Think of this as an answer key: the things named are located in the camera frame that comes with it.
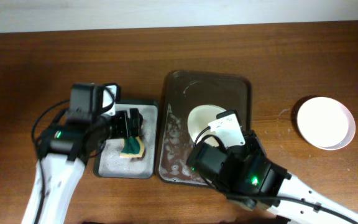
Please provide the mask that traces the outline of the green yellow sponge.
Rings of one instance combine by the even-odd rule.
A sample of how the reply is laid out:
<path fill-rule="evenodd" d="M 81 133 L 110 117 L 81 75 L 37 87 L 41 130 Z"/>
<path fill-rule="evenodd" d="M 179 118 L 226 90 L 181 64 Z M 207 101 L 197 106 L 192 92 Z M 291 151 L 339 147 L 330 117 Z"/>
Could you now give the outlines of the green yellow sponge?
<path fill-rule="evenodd" d="M 141 158 L 145 152 L 145 146 L 139 136 L 129 137 L 123 140 L 124 146 L 120 152 L 121 157 Z"/>

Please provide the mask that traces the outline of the cream plate with red stain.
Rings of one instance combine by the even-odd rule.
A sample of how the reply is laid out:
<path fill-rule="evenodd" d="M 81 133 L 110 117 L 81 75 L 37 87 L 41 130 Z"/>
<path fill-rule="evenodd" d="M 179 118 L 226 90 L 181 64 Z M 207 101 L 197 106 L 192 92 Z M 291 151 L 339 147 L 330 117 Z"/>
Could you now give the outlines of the cream plate with red stain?
<path fill-rule="evenodd" d="M 200 105 L 193 108 L 187 119 L 188 133 L 193 142 L 202 130 L 208 127 L 208 123 L 216 120 L 216 115 L 226 110 L 216 105 Z"/>

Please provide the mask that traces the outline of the pink plate with red stain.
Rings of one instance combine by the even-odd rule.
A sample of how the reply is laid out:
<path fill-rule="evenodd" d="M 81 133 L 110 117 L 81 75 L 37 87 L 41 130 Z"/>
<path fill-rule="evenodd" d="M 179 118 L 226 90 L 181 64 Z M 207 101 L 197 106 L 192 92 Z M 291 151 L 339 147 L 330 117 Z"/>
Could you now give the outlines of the pink plate with red stain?
<path fill-rule="evenodd" d="M 327 151 L 346 147 L 356 134 L 356 122 L 350 110 L 328 97 L 306 100 L 296 114 L 296 124 L 308 143 Z"/>

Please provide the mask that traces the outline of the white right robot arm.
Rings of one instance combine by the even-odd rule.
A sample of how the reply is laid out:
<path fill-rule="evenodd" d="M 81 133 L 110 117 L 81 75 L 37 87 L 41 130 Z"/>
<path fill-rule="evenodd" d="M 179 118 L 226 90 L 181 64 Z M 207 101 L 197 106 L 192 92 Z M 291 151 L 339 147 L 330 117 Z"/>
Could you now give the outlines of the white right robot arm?
<path fill-rule="evenodd" d="M 290 223 L 358 223 L 358 213 L 321 195 L 296 175 L 269 160 L 252 131 L 243 145 L 231 147 L 231 155 L 242 167 L 236 172 L 227 199 L 245 208 L 260 207 Z"/>

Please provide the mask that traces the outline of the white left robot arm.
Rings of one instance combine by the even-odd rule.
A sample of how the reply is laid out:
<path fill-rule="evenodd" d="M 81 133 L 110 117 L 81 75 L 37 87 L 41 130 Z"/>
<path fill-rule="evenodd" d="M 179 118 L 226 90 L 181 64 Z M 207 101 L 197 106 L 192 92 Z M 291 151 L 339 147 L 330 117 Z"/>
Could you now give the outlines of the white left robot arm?
<path fill-rule="evenodd" d="M 140 178 L 145 144 L 139 109 L 98 114 L 93 124 L 60 124 L 66 114 L 68 109 L 60 110 L 33 139 L 36 173 L 23 223 L 63 223 L 89 159 L 97 158 L 99 177 Z"/>

